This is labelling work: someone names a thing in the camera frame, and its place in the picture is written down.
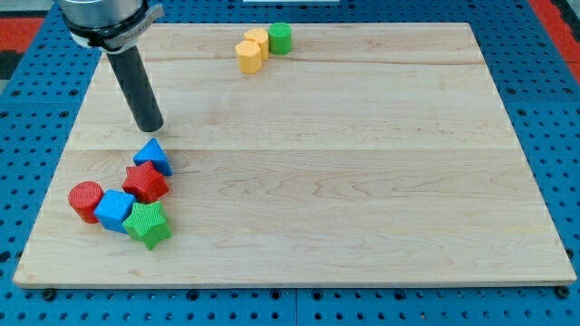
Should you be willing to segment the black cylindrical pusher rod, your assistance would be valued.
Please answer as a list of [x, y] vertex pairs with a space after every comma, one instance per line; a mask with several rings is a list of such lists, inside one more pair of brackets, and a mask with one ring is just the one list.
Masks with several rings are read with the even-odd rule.
[[140, 131], [154, 132], [164, 120], [137, 46], [108, 54], [113, 73]]

